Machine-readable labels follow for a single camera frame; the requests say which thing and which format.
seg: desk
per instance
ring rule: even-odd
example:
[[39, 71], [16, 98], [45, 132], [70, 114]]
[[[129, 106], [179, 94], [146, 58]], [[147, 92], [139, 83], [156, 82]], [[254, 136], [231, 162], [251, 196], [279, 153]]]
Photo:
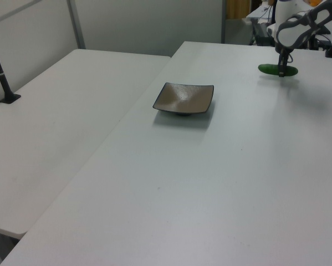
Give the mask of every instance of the desk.
[[75, 50], [0, 104], [0, 233], [31, 228], [168, 60]]
[[[332, 59], [293, 58], [184, 43], [2, 266], [332, 265]], [[166, 81], [208, 113], [152, 109]]]

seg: table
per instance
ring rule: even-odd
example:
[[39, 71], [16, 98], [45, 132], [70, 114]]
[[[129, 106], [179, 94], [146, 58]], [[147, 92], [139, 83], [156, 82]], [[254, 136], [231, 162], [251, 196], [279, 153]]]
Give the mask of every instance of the table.
[[0, 233], [31, 228], [168, 61], [75, 50], [0, 104]]
[[[292, 55], [185, 42], [2, 266], [332, 265], [332, 59]], [[208, 113], [152, 109], [167, 81]]]

